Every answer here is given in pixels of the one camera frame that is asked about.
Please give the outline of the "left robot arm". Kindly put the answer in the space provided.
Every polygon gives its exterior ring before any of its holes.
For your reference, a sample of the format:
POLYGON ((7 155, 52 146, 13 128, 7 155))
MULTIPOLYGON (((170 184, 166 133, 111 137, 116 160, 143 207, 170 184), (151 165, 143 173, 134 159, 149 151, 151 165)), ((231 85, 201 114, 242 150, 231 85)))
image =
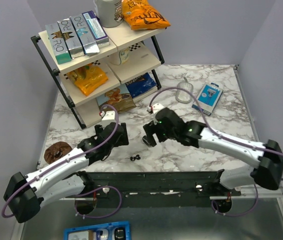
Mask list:
POLYGON ((64 197, 88 197, 93 186, 79 176, 74 182, 66 179, 98 161, 104 161, 112 149, 129 144, 125 123, 111 122, 106 127, 95 126, 95 135, 82 140, 64 157, 32 173, 11 176, 3 199, 18 223, 33 218, 44 205, 64 197))

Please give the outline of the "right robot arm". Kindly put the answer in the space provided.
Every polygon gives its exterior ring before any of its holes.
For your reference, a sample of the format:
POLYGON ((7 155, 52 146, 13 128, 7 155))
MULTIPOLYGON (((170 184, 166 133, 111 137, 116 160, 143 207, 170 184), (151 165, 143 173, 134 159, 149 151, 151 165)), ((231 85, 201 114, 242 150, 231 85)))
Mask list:
POLYGON ((221 170, 211 184, 212 192, 223 196, 236 187, 257 184, 267 190, 278 190, 283 175, 283 153, 279 143, 248 141, 225 134, 199 121, 183 121, 173 110, 159 110, 153 120, 143 126, 143 141, 151 147, 157 142, 174 140, 183 146, 220 152, 241 160, 245 166, 221 170))

